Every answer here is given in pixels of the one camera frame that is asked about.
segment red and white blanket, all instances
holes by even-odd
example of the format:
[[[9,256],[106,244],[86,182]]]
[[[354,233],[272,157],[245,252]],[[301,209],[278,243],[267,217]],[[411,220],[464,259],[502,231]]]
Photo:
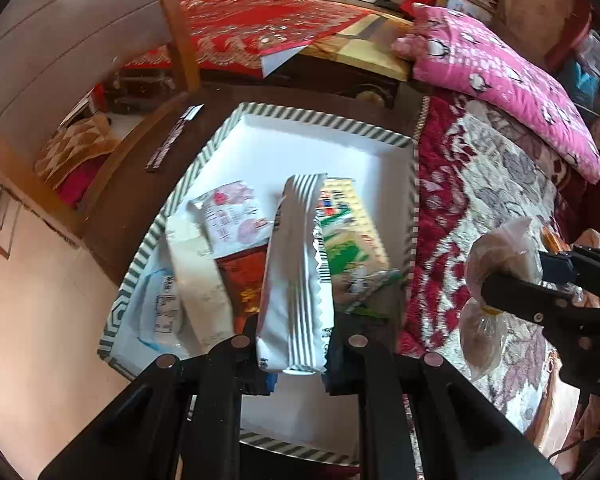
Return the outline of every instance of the red and white blanket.
[[[449,91],[430,97],[418,151],[418,233],[400,351],[434,349],[469,377],[458,317],[470,297],[464,262],[472,243],[510,218],[527,216],[540,248],[542,225],[558,228],[556,210],[569,216],[558,188],[581,179],[528,128],[498,108]],[[550,346],[538,326],[508,317],[502,362],[475,386],[525,431],[548,381]]]

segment wooden chair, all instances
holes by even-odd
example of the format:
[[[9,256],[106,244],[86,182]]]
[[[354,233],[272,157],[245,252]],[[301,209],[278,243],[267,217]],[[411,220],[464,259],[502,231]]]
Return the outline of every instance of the wooden chair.
[[[40,149],[75,104],[134,57],[167,43],[180,96],[145,118],[109,156],[78,211],[33,171]],[[0,14],[0,181],[78,242],[85,218],[133,145],[199,88],[178,0],[11,0]]]

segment white snack package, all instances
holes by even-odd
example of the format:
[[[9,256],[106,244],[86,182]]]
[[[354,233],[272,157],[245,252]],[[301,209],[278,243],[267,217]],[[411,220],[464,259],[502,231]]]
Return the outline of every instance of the white snack package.
[[[182,306],[203,353],[234,336],[229,297],[200,226],[184,215],[167,218],[167,245]]]
[[[331,275],[316,206],[326,174],[285,184],[267,250],[256,351],[269,372],[324,372],[333,329]]]
[[[214,258],[239,253],[266,243],[272,222],[260,209],[254,190],[238,180],[190,201],[199,212]]]
[[[538,248],[528,234],[531,218],[515,218],[478,238],[466,260],[465,278],[472,298],[459,318],[460,346],[472,380],[500,364],[507,339],[507,317],[487,305],[481,295],[484,280],[494,272],[510,274],[529,283],[542,280]]]

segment red tablecloth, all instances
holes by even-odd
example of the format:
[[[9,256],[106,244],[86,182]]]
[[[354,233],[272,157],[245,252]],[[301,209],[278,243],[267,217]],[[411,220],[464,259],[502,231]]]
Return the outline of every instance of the red tablecloth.
[[[262,76],[260,58],[349,27],[369,11],[318,0],[180,0],[202,68]],[[170,65],[164,47],[127,68]]]

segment red snack package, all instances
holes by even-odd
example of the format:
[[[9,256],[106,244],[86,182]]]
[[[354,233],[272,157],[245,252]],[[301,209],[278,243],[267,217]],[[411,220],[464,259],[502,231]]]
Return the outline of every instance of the red snack package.
[[[216,260],[224,288],[234,308],[234,330],[241,334],[251,314],[260,311],[260,293],[267,260],[267,245]]]

